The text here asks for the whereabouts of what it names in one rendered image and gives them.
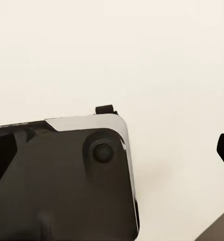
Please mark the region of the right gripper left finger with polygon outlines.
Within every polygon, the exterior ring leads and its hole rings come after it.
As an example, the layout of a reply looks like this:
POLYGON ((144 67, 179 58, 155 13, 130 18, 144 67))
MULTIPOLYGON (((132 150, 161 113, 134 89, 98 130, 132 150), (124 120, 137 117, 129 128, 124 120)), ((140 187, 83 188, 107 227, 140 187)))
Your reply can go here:
POLYGON ((0 180, 18 152, 14 134, 0 137, 0 180))

